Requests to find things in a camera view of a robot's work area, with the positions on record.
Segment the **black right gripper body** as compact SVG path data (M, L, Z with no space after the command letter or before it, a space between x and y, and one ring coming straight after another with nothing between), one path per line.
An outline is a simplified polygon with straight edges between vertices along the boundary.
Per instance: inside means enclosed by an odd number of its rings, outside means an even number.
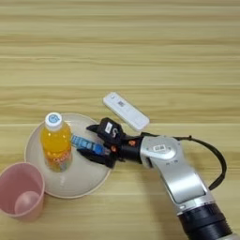
M141 164L140 152L142 141L142 136L132 137L126 135L119 143L107 142L105 146L111 151L110 158L112 163L130 160Z

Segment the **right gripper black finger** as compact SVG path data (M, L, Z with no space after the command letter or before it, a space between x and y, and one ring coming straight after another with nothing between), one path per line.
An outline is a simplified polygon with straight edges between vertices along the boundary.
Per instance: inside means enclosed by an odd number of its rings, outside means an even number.
M99 155L88 149L78 149L78 152L88 160L104 165L110 169L112 169L115 165L116 155L113 153Z
M100 125L91 125L86 128L87 130L99 134L100 132Z

